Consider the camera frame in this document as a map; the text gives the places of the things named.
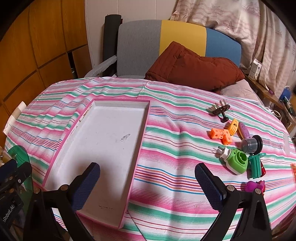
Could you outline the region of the teal cylinder toy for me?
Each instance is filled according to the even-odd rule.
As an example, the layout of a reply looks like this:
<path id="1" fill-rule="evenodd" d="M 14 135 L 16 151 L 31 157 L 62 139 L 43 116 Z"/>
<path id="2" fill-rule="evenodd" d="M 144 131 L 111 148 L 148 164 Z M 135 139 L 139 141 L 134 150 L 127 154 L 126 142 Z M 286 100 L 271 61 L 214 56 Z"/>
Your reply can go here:
<path id="1" fill-rule="evenodd" d="M 266 153 L 251 155 L 248 157 L 248 167 L 251 169 L 251 178 L 259 178 L 261 176 L 260 158 L 266 156 Z"/>

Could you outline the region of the dark brown flower piece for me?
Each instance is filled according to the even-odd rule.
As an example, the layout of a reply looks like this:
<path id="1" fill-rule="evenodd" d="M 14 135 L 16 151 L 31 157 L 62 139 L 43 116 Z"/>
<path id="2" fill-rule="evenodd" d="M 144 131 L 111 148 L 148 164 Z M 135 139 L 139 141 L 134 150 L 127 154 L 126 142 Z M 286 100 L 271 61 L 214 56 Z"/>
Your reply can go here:
<path id="1" fill-rule="evenodd" d="M 227 121 L 229 121 L 229 117 L 227 117 L 225 114 L 225 112 L 228 111 L 229 109 L 230 109 L 230 105 L 227 104 L 225 99 L 221 100 L 219 103 L 213 104 L 209 108 L 210 112 L 213 115 L 218 116 L 222 123 L 226 123 Z"/>

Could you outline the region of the red metallic capsule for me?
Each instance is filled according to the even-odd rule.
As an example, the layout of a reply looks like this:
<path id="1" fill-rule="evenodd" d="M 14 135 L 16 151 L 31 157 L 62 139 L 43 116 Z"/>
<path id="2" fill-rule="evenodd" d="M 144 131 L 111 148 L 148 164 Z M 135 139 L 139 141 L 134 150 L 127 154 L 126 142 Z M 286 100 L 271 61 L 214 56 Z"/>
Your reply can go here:
<path id="1" fill-rule="evenodd" d="M 260 165 L 261 165 L 261 176 L 260 177 L 263 177 L 266 174 L 266 170 L 265 170 L 264 165 L 262 164 L 262 162 L 260 162 Z"/>

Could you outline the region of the grey cylinder black base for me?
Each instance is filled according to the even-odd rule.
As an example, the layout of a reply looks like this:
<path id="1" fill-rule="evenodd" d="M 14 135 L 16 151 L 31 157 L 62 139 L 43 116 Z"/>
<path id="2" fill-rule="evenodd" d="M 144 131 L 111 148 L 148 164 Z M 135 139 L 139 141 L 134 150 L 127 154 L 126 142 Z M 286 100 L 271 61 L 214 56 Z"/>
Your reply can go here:
<path id="1" fill-rule="evenodd" d="M 262 138 L 259 135 L 254 135 L 251 138 L 244 138 L 241 141 L 240 149 L 246 154 L 256 155 L 261 153 L 263 148 Z"/>

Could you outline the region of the beige patterned curtain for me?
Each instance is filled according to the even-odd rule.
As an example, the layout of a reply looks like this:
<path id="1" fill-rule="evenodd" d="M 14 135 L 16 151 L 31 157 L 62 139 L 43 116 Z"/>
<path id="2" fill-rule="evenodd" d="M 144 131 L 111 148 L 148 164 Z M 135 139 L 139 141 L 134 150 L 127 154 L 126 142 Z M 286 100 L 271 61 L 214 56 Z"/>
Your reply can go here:
<path id="1" fill-rule="evenodd" d="M 259 83 L 280 97 L 295 70 L 295 41 L 262 1 L 178 1 L 171 20 L 222 32 L 240 43 L 240 68 L 262 63 Z"/>

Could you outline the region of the green white round toy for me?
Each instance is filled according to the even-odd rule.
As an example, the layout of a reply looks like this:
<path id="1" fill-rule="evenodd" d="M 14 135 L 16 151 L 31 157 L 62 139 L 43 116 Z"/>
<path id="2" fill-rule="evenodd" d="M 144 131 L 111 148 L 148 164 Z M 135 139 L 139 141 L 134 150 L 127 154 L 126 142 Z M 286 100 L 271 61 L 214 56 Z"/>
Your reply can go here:
<path id="1" fill-rule="evenodd" d="M 240 175 L 246 172 L 248 157 L 243 151 L 219 146 L 217 153 L 219 158 L 225 162 L 226 167 L 234 174 Z"/>

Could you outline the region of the wooden side table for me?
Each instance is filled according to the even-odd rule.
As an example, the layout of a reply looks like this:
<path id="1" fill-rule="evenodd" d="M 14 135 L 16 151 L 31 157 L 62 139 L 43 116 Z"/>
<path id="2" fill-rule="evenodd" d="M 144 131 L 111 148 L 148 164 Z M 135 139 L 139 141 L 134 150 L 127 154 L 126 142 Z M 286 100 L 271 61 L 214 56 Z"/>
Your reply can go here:
<path id="1" fill-rule="evenodd" d="M 287 131 L 293 136 L 293 131 L 295 131 L 295 118 L 290 115 L 285 105 L 274 95 L 266 90 L 259 82 L 250 79 L 246 74 L 245 80 L 249 83 L 251 88 L 256 92 L 261 100 L 267 99 L 271 104 L 276 106 L 283 112 L 283 115 L 287 119 Z"/>

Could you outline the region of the yellow orange oval toy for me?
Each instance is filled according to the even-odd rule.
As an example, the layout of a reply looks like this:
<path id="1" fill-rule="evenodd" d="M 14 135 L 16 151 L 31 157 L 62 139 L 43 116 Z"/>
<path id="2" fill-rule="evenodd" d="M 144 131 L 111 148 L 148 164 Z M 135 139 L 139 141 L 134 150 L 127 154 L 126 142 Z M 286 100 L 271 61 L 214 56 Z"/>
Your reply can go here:
<path id="1" fill-rule="evenodd" d="M 239 125 L 239 121 L 236 119 L 233 119 L 233 121 L 230 123 L 228 127 L 228 131 L 231 136 L 233 136 L 237 132 L 238 125 Z"/>

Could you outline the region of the magenta perforated cup toy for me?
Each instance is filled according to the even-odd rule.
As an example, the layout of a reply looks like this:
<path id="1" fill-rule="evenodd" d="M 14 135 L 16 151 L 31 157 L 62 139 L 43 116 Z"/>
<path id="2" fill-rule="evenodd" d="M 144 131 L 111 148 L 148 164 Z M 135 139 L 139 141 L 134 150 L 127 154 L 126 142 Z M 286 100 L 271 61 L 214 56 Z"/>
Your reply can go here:
<path id="1" fill-rule="evenodd" d="M 244 187 L 244 191 L 253 192 L 255 189 L 259 189 L 262 193 L 265 192 L 265 181 L 248 181 Z"/>

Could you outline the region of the purple oval toy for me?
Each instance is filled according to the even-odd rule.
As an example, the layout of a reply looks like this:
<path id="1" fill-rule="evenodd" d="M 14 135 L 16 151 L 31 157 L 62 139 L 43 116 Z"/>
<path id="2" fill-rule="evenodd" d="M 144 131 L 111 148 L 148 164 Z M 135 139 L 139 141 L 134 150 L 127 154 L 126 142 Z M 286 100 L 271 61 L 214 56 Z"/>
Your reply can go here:
<path id="1" fill-rule="evenodd" d="M 239 122 L 238 124 L 238 132 L 242 139 L 244 138 L 251 138 L 250 133 L 243 122 Z"/>

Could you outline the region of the blue container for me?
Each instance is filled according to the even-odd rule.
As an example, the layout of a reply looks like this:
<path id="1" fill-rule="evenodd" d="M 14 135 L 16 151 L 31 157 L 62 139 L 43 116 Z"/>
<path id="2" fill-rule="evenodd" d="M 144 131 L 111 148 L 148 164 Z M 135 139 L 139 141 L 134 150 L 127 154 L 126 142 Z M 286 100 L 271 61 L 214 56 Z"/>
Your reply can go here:
<path id="1" fill-rule="evenodd" d="M 292 89 L 291 89 L 290 86 L 286 86 L 286 87 L 283 89 L 283 92 L 282 92 L 282 94 L 281 94 L 279 100 L 280 100 L 280 101 L 283 101 L 285 98 L 286 98 L 287 100 L 290 100 L 291 96 L 292 96 Z"/>

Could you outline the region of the pink green striped bedspread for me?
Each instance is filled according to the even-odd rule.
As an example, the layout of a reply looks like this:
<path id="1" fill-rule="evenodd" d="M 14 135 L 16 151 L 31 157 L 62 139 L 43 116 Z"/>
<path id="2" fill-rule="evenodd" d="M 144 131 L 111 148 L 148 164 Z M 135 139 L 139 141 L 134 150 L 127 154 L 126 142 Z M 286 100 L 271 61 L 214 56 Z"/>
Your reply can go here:
<path id="1" fill-rule="evenodd" d="M 97 100 L 150 102 L 139 160 L 122 229 L 82 218 L 95 240 L 200 240 L 217 211 L 202 193 L 195 166 L 203 162 L 226 184 L 240 188 L 247 175 L 235 175 L 215 156 L 221 144 L 209 138 L 223 128 L 209 108 L 222 96 L 204 90 L 143 79 L 112 77 L 52 84 L 23 111 L 6 137 L 5 149 L 23 146 L 33 179 L 44 185 L 55 157 L 73 126 Z"/>

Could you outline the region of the white pink-edged tray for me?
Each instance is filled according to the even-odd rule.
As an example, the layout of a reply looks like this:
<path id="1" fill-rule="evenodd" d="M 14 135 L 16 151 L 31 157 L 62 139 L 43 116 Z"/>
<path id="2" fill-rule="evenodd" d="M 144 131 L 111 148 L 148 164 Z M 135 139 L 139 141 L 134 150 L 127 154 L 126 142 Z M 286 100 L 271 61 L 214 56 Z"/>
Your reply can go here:
<path id="1" fill-rule="evenodd" d="M 93 100 L 57 150 L 44 188 L 55 190 L 70 184 L 90 163 L 97 163 L 100 178 L 79 214 L 121 228 L 149 106 L 148 100 Z"/>

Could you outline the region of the black rolled mat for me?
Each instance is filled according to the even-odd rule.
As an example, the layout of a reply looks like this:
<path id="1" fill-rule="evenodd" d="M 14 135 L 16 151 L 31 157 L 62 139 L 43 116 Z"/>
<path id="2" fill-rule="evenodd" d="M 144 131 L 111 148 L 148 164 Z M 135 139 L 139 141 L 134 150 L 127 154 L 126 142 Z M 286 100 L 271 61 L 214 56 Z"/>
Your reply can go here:
<path id="1" fill-rule="evenodd" d="M 102 48 L 103 62 L 117 55 L 118 29 L 121 24 L 121 15 L 112 14 L 105 17 Z"/>

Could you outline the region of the wooden wardrobe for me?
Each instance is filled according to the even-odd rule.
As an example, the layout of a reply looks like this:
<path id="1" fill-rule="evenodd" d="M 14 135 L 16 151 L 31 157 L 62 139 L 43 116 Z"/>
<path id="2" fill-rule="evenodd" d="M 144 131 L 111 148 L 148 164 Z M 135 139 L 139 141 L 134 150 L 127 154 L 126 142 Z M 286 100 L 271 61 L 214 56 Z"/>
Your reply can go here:
<path id="1" fill-rule="evenodd" d="M 85 2 L 29 2 L 1 39 L 1 127 L 19 103 L 91 68 Z"/>

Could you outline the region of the dark red cushion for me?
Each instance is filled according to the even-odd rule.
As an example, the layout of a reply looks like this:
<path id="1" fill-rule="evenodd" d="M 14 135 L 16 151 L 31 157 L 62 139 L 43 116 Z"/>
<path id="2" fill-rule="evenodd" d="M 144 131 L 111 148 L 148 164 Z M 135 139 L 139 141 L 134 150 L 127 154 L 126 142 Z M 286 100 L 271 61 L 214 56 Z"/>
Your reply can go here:
<path id="1" fill-rule="evenodd" d="M 145 79 L 216 91 L 244 79 L 231 60 L 202 57 L 173 41 L 145 74 Z"/>

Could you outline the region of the small white box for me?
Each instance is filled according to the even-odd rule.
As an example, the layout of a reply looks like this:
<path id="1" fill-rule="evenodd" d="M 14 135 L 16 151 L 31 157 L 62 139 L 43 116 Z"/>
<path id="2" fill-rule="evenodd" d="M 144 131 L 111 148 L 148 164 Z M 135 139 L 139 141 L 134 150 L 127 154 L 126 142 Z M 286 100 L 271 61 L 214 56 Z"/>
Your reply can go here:
<path id="1" fill-rule="evenodd" d="M 248 77 L 254 81 L 257 81 L 259 79 L 261 69 L 262 63 L 256 58 L 254 58 Z"/>

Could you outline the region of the orange cube blocks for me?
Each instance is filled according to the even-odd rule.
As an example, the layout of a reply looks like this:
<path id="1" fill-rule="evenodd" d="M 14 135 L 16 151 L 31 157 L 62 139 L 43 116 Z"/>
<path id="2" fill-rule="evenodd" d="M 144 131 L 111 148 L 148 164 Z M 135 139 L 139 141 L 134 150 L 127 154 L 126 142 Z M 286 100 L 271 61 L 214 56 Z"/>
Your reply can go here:
<path id="1" fill-rule="evenodd" d="M 211 139 L 221 140 L 223 145 L 229 145 L 232 142 L 232 137 L 227 129 L 212 128 L 209 136 Z"/>

